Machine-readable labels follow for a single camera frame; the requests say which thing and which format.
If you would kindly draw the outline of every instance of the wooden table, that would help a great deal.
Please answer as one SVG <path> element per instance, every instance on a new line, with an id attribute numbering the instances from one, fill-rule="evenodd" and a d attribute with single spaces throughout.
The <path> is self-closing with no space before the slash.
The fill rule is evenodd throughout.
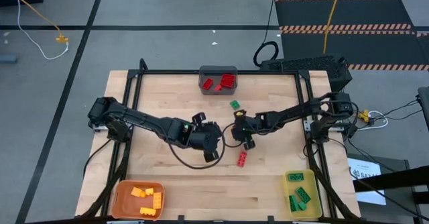
<path id="1" fill-rule="evenodd" d="M 123 98 L 127 71 L 111 71 L 105 96 Z M 325 72 L 310 72 L 314 96 L 330 91 Z M 261 111 L 281 111 L 298 104 L 293 76 L 239 75 L 239 87 L 233 96 L 202 95 L 197 74 L 148 74 L 143 76 L 138 110 L 157 117 L 179 117 L 191 120 L 201 111 L 209 121 L 221 128 L 234 120 L 229 105 L 238 100 L 253 116 Z M 130 94 L 131 107 L 133 92 Z M 106 141 L 106 131 L 96 133 L 91 152 Z M 339 133 L 332 139 L 342 141 Z M 227 131 L 226 141 L 238 144 Z M 227 148 L 222 161 L 207 170 L 191 170 L 179 163 L 168 145 L 149 131 L 135 128 L 127 179 L 161 182 L 166 188 L 166 203 L 161 219 L 176 220 L 266 220 L 273 215 L 276 221 L 291 220 L 284 200 L 280 176 L 289 170 L 308 169 L 302 153 L 304 132 L 302 122 L 288 123 L 283 129 L 267 136 L 254 135 L 256 148 L 248 151 L 244 168 L 236 166 L 243 148 Z M 80 192 L 76 214 L 85 212 L 106 184 L 113 144 L 97 154 L 88 165 Z M 326 161 L 332 187 L 344 203 L 360 216 L 352 178 L 349 175 L 345 150 L 334 142 L 325 143 Z M 179 156 L 192 165 L 206 164 L 201 151 L 179 150 Z M 329 216 L 326 193 L 320 185 L 325 216 Z"/>

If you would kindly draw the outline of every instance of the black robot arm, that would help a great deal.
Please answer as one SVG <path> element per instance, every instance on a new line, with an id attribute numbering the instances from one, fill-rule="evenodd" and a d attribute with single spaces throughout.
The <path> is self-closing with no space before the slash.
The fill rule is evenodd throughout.
<path id="1" fill-rule="evenodd" d="M 286 123 L 307 117 L 321 115 L 319 121 L 313 121 L 310 126 L 311 138 L 318 142 L 326 142 L 328 130 L 338 120 L 347 119 L 353 115 L 350 96 L 346 93 L 327 93 L 321 97 L 310 99 L 301 105 L 283 111 L 267 111 L 256 113 L 255 117 L 246 116 L 246 111 L 234 112 L 235 124 L 231 133 L 235 140 L 244 142 L 246 150 L 255 147 L 252 134 L 266 135 L 281 129 Z"/>
<path id="2" fill-rule="evenodd" d="M 193 148 L 204 152 L 206 162 L 219 158 L 217 143 L 221 137 L 219 126 L 214 122 L 203 123 L 204 113 L 192 117 L 192 122 L 171 117 L 154 117 L 123 106 L 113 97 L 98 98 L 88 113 L 89 127 L 105 125 L 107 137 L 117 142 L 130 138 L 131 125 L 156 133 L 165 142 L 179 148 Z"/>

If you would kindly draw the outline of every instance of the gray bin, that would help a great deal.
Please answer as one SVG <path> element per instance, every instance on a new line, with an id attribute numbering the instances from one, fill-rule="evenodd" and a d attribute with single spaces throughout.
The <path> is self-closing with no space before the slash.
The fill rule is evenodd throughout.
<path id="1" fill-rule="evenodd" d="M 215 91 L 215 87 L 221 83 L 222 74 L 234 75 L 234 85 L 231 89 L 223 87 L 221 91 Z M 209 90 L 205 90 L 202 86 L 208 78 L 213 80 L 213 85 Z M 237 68 L 235 66 L 201 66 L 198 85 L 203 95 L 233 95 L 238 86 Z"/>

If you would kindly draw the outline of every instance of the yellow bin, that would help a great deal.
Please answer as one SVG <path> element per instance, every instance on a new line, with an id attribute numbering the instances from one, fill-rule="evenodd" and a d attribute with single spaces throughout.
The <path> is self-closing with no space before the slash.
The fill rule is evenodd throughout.
<path id="1" fill-rule="evenodd" d="M 289 181 L 288 174 L 299 174 L 303 173 L 303 181 Z M 312 170 L 297 170 L 297 171 L 287 171 L 283 177 L 283 190 L 284 197 L 286 200 L 286 208 L 288 209 L 291 217 L 295 219 L 309 219 L 309 218 L 319 218 L 322 216 L 322 207 L 320 206 L 319 194 L 316 187 L 316 179 Z M 295 190 L 298 188 L 304 188 L 307 194 L 310 196 L 311 200 L 306 203 L 307 209 L 305 211 L 294 211 L 290 210 L 289 196 L 295 195 L 298 202 L 301 201 L 301 198 L 296 194 Z"/>

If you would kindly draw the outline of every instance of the white paper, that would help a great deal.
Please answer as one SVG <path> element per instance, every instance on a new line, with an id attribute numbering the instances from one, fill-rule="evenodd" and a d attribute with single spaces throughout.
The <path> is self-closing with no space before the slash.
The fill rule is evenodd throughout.
<path id="1" fill-rule="evenodd" d="M 380 166 L 378 164 L 363 160 L 355 160 L 352 158 L 348 158 L 348 160 L 352 174 L 359 179 L 378 176 L 381 174 Z M 359 192 L 356 195 L 357 201 L 377 205 L 386 205 L 386 199 L 375 191 Z"/>

